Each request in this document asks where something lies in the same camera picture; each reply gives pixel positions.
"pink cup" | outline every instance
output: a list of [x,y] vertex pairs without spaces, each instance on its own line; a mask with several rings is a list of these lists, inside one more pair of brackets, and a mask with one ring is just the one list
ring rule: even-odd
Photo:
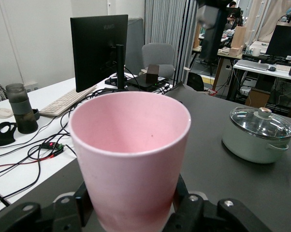
[[107,232],[157,232],[165,225],[190,123],[183,104],[147,92],[106,94],[76,108],[73,144]]

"computer mouse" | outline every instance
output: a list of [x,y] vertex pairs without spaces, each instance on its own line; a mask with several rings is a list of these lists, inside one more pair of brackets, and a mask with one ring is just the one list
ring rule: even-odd
[[271,66],[268,70],[274,72],[276,70],[276,68]]
[[0,108],[0,118],[9,118],[13,114],[12,110],[6,108]]

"gray partition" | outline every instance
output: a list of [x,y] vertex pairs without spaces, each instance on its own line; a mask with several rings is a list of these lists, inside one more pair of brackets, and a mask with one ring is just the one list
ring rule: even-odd
[[140,70],[144,68],[141,55],[144,44],[144,20],[142,18],[129,18],[125,66],[135,75],[138,75]]

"gray table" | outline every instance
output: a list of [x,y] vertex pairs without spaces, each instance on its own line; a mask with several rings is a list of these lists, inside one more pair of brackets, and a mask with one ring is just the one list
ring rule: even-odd
[[[188,189],[205,193],[212,203],[222,198],[238,199],[272,231],[291,232],[291,142],[286,155],[274,164],[245,161],[229,152],[221,142],[229,112],[239,104],[184,87],[167,95],[183,102],[192,117],[181,171]],[[74,160],[15,204],[35,201],[44,207],[59,194],[75,191],[81,183],[82,176]],[[103,231],[95,214],[83,231]]]

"lid knob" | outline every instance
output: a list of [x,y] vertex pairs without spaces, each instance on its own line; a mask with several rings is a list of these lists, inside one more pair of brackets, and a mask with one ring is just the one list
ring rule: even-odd
[[258,115],[261,117],[269,117],[271,115],[271,110],[265,107],[261,107],[258,109]]

